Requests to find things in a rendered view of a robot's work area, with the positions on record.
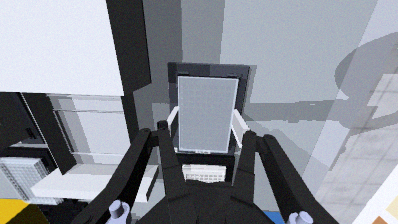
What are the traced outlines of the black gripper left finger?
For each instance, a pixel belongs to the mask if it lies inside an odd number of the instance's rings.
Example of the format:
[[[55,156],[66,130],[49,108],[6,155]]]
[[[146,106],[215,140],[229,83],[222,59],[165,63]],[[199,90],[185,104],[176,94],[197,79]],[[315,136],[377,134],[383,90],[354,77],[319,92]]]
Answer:
[[[178,125],[178,106],[175,106],[168,119],[157,122],[156,131],[149,128],[141,129],[106,187],[70,224],[131,224],[130,211],[152,149],[157,146],[160,151],[170,223],[197,224],[193,200],[172,143]]]

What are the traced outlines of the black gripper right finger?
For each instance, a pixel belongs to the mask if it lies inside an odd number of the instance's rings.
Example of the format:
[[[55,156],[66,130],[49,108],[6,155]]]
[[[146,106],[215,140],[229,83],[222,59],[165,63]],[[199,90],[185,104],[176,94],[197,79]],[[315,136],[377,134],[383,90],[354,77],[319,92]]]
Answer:
[[[241,149],[224,224],[253,224],[258,152],[285,224],[339,224],[314,198],[277,139],[257,136],[234,109],[232,130]]]

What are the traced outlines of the dark grey bench mat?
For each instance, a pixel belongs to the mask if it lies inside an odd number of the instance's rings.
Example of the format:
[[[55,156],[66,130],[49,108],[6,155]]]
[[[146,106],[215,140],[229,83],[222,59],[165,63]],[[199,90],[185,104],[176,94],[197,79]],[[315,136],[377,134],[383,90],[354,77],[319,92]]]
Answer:
[[[143,0],[151,84],[139,131],[170,116],[168,62],[248,65],[241,117],[302,177],[378,0]]]

